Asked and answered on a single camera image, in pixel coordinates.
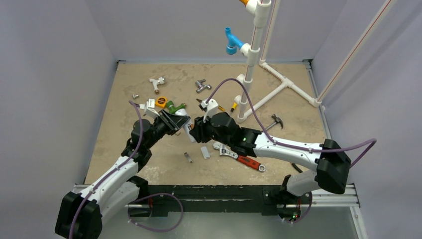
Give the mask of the white remote control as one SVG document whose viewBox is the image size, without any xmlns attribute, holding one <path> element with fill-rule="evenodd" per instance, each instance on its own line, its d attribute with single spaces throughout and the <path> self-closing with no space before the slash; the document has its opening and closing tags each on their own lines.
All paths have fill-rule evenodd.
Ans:
<svg viewBox="0 0 422 239">
<path fill-rule="evenodd" d="M 185 109 L 179 109 L 179 110 L 177 110 L 177 111 L 175 112 L 175 114 L 176 114 L 176 115 L 178 115 L 178 116 L 188 116 L 188 117 L 190 117 L 190 116 L 188 115 L 188 113 L 186 112 L 186 110 L 185 110 Z M 192 125 L 193 125 L 192 120 L 191 120 L 191 119 L 189 119 L 189 120 L 188 120 L 188 121 L 187 121 L 187 122 L 183 125 L 183 129 L 184 129 L 184 131 L 185 131 L 186 135 L 188 136 L 189 140 L 190 140 L 192 143 L 196 143 L 196 140 L 194 139 L 194 137 L 190 135 L 190 130 L 191 130 L 191 128 L 192 128 Z"/>
</svg>

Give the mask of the white battery cover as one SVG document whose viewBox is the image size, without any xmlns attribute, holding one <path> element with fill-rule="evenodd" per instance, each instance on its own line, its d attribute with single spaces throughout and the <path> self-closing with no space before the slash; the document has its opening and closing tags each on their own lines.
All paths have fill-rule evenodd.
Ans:
<svg viewBox="0 0 422 239">
<path fill-rule="evenodd" d="M 206 146 L 201 147 L 201 153 L 202 153 L 204 159 L 210 158 L 210 153 L 209 153 Z"/>
</svg>

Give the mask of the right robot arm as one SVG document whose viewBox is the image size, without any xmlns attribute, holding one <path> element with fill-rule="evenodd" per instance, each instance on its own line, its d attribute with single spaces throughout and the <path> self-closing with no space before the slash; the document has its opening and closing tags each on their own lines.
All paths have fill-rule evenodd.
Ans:
<svg viewBox="0 0 422 239">
<path fill-rule="evenodd" d="M 279 190 L 284 202 L 290 203 L 317 189 L 334 194 L 345 192 L 351 160 L 334 140 L 319 144 L 277 138 L 261 130 L 240 127 L 227 113 L 195 118 L 189 133 L 198 143 L 214 140 L 240 156 L 279 159 L 305 167 L 303 173 L 285 178 Z"/>
</svg>

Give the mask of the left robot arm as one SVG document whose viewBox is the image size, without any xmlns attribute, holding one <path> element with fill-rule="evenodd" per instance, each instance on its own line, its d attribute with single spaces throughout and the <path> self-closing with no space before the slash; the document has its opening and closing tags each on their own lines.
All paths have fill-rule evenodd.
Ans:
<svg viewBox="0 0 422 239">
<path fill-rule="evenodd" d="M 61 202 L 55 233 L 66 239 L 97 239 L 103 226 L 131 202 L 148 199 L 148 182 L 137 176 L 152 156 L 151 148 L 164 135 L 173 135 L 190 123 L 189 116 L 161 110 L 153 122 L 138 119 L 116 163 L 94 183 Z"/>
</svg>

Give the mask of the green plastic faucet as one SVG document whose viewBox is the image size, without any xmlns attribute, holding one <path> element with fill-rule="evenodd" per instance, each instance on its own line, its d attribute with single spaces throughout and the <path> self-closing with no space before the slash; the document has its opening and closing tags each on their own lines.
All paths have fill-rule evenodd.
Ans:
<svg viewBox="0 0 422 239">
<path fill-rule="evenodd" d="M 185 103 L 181 103 L 179 106 L 175 106 L 175 104 L 172 101 L 168 101 L 165 104 L 165 107 L 168 109 L 168 112 L 170 114 L 175 114 L 176 111 L 178 111 L 180 109 L 185 109 L 186 106 L 187 105 Z"/>
</svg>

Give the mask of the yellow tape measure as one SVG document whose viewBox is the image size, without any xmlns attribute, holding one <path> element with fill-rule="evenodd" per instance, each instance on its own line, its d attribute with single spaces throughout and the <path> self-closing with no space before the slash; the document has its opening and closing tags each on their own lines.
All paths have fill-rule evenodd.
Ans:
<svg viewBox="0 0 422 239">
<path fill-rule="evenodd" d="M 163 109 L 166 107 L 167 102 L 168 102 L 168 99 L 166 97 L 158 97 L 155 100 L 155 106 Z"/>
</svg>

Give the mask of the red adjustable wrench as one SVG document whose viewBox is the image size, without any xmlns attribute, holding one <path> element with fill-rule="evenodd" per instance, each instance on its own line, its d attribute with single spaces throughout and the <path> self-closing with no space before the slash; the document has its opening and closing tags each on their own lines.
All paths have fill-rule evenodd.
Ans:
<svg viewBox="0 0 422 239">
<path fill-rule="evenodd" d="M 220 142 L 215 142 L 213 144 L 213 148 L 219 151 L 219 155 L 220 156 L 227 156 L 227 157 L 231 157 L 233 159 L 235 159 L 236 161 L 254 169 L 257 170 L 259 172 L 265 172 L 266 171 L 266 167 L 259 163 L 258 161 L 249 158 L 247 156 L 241 156 L 238 155 L 237 153 L 231 151 L 228 147 L 226 147 L 225 145 L 223 145 Z"/>
</svg>

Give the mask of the silver sfp module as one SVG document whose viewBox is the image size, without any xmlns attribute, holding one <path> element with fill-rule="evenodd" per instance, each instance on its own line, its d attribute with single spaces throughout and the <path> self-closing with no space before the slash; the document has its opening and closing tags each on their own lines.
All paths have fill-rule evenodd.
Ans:
<svg viewBox="0 0 422 239">
<path fill-rule="evenodd" d="M 184 156 L 186 157 L 186 159 L 190 162 L 193 163 L 192 158 L 189 156 L 189 154 L 187 152 L 184 153 Z"/>
</svg>

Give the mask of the chrome metal faucet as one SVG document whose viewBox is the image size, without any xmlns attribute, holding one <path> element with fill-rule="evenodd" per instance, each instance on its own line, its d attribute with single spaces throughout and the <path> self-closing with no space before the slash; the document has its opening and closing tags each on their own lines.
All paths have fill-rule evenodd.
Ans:
<svg viewBox="0 0 422 239">
<path fill-rule="evenodd" d="M 205 84 L 206 79 L 201 79 L 201 80 L 197 80 L 195 82 L 195 85 L 197 86 L 196 92 L 199 94 L 200 92 L 202 92 L 203 90 L 211 90 L 212 86 Z"/>
</svg>

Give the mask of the blue pipe valve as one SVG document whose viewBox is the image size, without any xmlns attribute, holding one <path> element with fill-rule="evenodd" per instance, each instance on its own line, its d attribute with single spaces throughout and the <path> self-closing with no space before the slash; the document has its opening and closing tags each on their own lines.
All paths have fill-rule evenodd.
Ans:
<svg viewBox="0 0 422 239">
<path fill-rule="evenodd" d="M 231 32 L 230 27 L 225 28 L 225 35 L 227 37 L 226 53 L 228 55 L 234 55 L 237 50 L 241 49 L 244 43 Z"/>
</svg>

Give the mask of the yellow handled screwdriver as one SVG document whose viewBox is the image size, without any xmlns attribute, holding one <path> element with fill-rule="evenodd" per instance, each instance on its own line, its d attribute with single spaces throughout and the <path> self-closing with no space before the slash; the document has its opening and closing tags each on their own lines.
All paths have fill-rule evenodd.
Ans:
<svg viewBox="0 0 422 239">
<path fill-rule="evenodd" d="M 236 109 L 238 103 L 234 102 L 231 109 L 230 109 L 230 113 L 234 112 L 234 110 Z"/>
</svg>

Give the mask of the black handled hammer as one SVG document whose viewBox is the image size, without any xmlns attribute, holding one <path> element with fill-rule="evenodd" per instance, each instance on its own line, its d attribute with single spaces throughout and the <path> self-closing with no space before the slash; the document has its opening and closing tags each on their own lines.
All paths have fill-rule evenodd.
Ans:
<svg viewBox="0 0 422 239">
<path fill-rule="evenodd" d="M 284 123 L 279 116 L 277 116 L 276 114 L 272 114 L 271 118 L 273 119 L 273 122 L 269 126 L 267 126 L 265 130 L 270 130 L 272 127 L 274 127 L 277 124 L 281 127 L 281 129 L 284 128 Z"/>
</svg>

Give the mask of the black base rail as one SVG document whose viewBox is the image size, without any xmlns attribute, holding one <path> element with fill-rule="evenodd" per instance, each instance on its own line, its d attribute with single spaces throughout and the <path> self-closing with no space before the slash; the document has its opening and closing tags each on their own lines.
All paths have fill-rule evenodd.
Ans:
<svg viewBox="0 0 422 239">
<path fill-rule="evenodd" d="M 296 219 L 311 200 L 310 193 L 292 196 L 279 185 L 149 185 L 126 206 L 133 218 L 166 217 L 170 212 L 260 213 Z"/>
</svg>

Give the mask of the orange handled cutting pliers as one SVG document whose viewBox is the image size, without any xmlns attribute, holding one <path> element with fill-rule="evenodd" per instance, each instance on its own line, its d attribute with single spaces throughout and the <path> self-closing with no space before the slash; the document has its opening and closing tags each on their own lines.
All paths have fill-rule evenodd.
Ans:
<svg viewBox="0 0 422 239">
<path fill-rule="evenodd" d="M 291 166 L 298 172 L 298 173 L 303 173 L 303 170 L 298 167 L 295 163 L 291 163 Z"/>
</svg>

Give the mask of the white pvc pipe frame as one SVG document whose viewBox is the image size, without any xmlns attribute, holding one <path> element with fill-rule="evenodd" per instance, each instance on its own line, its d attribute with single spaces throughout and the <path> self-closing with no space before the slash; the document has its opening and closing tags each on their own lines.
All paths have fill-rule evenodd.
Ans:
<svg viewBox="0 0 422 239">
<path fill-rule="evenodd" d="M 317 95 L 308 94 L 293 80 L 271 66 L 272 63 L 309 61 L 310 58 L 306 55 L 306 49 L 303 46 L 294 46 L 289 42 L 292 37 L 299 38 L 300 36 L 293 32 L 298 27 L 290 28 L 287 23 L 298 23 L 299 21 L 294 19 L 295 14 L 301 13 L 302 8 L 310 6 L 310 4 L 301 1 L 299 9 L 295 9 L 292 0 L 244 0 L 242 3 L 247 12 L 254 17 L 254 29 L 250 42 L 243 43 L 238 50 L 245 57 L 252 53 L 252 58 L 246 59 L 246 71 L 238 75 L 236 79 L 246 80 L 245 87 L 248 92 L 251 92 L 253 87 L 258 84 L 255 71 L 262 68 L 279 80 L 280 84 L 252 106 L 248 104 L 246 94 L 241 92 L 238 102 L 240 111 L 236 114 L 237 121 L 244 122 L 252 115 L 253 110 L 264 106 L 285 88 L 292 89 L 311 106 L 319 107 L 321 102 L 317 100 Z"/>
</svg>

